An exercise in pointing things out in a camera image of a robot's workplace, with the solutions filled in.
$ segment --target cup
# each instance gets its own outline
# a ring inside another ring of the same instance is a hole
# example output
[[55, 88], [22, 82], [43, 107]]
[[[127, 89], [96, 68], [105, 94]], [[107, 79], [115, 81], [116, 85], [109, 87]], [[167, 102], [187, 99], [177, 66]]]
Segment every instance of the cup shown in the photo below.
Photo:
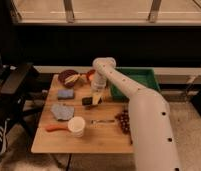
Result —
[[68, 122], [68, 129], [74, 137], [82, 137], [84, 135], [84, 129], [86, 122], [84, 118], [80, 116], [75, 116]]

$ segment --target blue sponge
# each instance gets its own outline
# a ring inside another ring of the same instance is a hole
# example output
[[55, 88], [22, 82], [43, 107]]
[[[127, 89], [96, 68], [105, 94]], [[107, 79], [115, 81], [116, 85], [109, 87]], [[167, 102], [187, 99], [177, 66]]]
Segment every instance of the blue sponge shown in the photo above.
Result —
[[73, 89], [68, 90], [58, 90], [58, 99], [73, 99], [74, 91]]

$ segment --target gray floor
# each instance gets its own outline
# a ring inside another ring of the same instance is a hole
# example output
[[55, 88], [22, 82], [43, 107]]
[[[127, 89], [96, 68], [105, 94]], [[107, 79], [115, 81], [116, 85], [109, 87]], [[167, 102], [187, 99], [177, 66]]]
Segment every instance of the gray floor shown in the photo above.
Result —
[[[188, 102], [170, 102], [171, 123], [177, 142], [183, 171], [201, 171], [201, 118]], [[17, 125], [8, 134], [9, 148], [0, 163], [1, 171], [58, 171], [53, 160], [46, 154], [32, 154], [32, 140]], [[56, 157], [66, 164], [68, 156]], [[132, 155], [73, 155], [72, 171], [131, 171], [134, 170]]]

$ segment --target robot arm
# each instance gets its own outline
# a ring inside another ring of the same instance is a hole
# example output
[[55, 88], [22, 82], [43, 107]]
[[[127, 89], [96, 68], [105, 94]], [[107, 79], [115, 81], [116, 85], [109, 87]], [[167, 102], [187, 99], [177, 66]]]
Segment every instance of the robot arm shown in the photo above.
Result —
[[130, 130], [137, 171], [180, 171], [169, 120], [169, 105], [158, 92], [119, 73], [113, 58], [96, 58], [91, 87], [102, 91], [110, 80], [129, 98]]

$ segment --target green tray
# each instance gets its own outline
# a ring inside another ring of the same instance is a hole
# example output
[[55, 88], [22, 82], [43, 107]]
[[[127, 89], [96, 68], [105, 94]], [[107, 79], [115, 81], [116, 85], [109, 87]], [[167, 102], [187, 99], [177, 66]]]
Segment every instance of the green tray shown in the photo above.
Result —
[[[116, 70], [128, 76], [129, 78], [160, 92], [160, 87], [155, 79], [154, 71], [152, 69], [118, 68]], [[110, 91], [113, 100], [127, 100], [126, 96], [124, 96], [115, 85], [110, 86]]]

